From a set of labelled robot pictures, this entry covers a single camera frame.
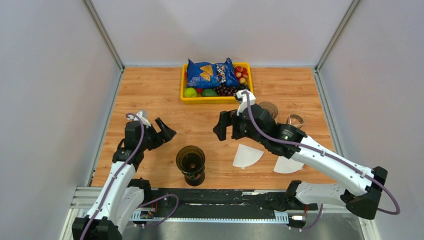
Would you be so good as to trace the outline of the dark green avocado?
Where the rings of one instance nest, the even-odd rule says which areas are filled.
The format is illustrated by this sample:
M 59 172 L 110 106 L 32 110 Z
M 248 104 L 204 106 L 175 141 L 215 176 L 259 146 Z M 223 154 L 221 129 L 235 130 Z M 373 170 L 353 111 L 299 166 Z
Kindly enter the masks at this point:
M 219 96 L 218 93 L 214 89 L 210 89 L 210 88 L 204 89 L 200 93 L 200 95 L 202 97 L 218 97 Z

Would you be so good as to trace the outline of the dark purple grapes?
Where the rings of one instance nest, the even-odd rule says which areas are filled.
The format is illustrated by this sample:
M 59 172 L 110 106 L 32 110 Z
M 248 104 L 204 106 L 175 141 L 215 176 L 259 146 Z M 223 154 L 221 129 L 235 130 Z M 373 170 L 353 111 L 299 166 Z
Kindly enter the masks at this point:
M 250 90 L 247 84 L 240 84 L 239 86 L 226 86 L 220 85 L 214 88 L 214 91 L 219 97 L 234 97 L 238 91 Z

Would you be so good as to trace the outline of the red peaches bunch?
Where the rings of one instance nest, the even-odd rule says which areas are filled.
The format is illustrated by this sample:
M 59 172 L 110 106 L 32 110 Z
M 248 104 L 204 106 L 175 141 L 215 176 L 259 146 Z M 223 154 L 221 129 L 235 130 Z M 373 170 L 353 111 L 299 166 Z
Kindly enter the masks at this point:
M 248 81 L 249 74 L 246 67 L 237 65 L 234 67 L 234 74 L 240 84 L 245 84 Z

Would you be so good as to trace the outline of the white paper coffee filter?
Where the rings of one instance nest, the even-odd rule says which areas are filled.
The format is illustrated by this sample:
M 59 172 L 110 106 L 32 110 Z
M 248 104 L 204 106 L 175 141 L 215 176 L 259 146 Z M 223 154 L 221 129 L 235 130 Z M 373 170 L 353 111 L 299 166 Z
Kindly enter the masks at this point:
M 262 150 L 240 144 L 237 148 L 232 166 L 240 169 L 245 169 L 257 163 L 264 152 Z

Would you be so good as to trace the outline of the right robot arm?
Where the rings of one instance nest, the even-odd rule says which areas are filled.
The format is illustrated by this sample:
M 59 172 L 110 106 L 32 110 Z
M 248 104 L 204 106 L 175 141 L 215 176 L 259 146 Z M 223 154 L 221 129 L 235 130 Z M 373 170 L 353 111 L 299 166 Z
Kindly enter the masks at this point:
M 345 207 L 352 214 L 373 220 L 380 211 L 383 186 L 388 171 L 369 168 L 349 161 L 316 142 L 301 129 L 277 123 L 271 114 L 257 104 L 241 113 L 222 111 L 213 132 L 220 141 L 227 138 L 252 139 L 272 154 L 308 165 L 336 181 L 335 184 L 310 184 L 294 180 L 287 188 L 286 204 L 298 209 L 303 204 L 331 204 Z

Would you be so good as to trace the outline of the dark coffee dripper on stand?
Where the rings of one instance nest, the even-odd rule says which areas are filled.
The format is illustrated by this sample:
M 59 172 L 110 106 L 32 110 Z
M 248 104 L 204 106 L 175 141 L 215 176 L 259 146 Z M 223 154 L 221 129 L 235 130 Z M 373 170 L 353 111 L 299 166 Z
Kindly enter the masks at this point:
M 179 150 L 175 163 L 184 175 L 185 182 L 193 187 L 199 186 L 205 180 L 206 156 L 201 148 L 188 145 Z

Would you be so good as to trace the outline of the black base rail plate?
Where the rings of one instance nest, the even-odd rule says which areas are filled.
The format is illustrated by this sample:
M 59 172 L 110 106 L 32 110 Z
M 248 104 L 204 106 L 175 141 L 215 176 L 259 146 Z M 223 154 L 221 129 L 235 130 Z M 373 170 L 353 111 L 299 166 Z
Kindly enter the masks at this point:
M 275 212 L 303 213 L 306 209 L 284 190 L 157 188 L 144 202 L 162 196 L 152 205 L 157 217 L 265 220 L 274 218 Z

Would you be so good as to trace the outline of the light green apple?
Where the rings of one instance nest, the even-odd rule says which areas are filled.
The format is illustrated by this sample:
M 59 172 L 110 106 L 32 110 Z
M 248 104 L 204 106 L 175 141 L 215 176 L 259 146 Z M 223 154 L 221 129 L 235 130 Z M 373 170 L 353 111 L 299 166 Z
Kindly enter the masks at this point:
M 193 87 L 187 87 L 183 90 L 184 98 L 196 98 L 198 96 L 198 92 Z

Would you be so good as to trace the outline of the blue chips bag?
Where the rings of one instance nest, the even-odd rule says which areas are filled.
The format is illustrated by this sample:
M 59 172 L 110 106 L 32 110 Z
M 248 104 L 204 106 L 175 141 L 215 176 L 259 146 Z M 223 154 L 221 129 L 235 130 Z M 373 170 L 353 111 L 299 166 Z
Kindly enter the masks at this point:
M 213 89 L 221 85 L 238 87 L 239 80 L 235 74 L 235 68 L 231 58 L 225 62 L 193 62 L 188 59 L 186 68 L 187 87 L 195 89 Z

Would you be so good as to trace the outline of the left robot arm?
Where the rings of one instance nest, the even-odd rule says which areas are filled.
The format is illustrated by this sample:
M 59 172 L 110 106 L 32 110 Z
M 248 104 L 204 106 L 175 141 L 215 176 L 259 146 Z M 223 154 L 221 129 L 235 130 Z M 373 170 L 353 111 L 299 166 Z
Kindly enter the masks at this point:
M 150 182 L 134 176 L 144 159 L 144 152 L 171 141 L 176 131 L 159 117 L 154 121 L 156 131 L 143 116 L 128 113 L 124 138 L 112 156 L 108 178 L 92 207 L 83 217 L 73 221 L 71 230 L 75 240 L 121 240 L 134 211 L 153 201 Z

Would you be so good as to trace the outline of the clear glass carafe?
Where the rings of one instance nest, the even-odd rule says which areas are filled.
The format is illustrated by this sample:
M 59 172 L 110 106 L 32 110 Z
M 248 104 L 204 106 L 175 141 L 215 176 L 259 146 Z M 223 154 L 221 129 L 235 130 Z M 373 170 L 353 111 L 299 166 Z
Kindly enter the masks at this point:
M 297 129 L 301 129 L 306 122 L 306 117 L 302 113 L 291 113 L 287 119 L 286 124 L 289 124 Z

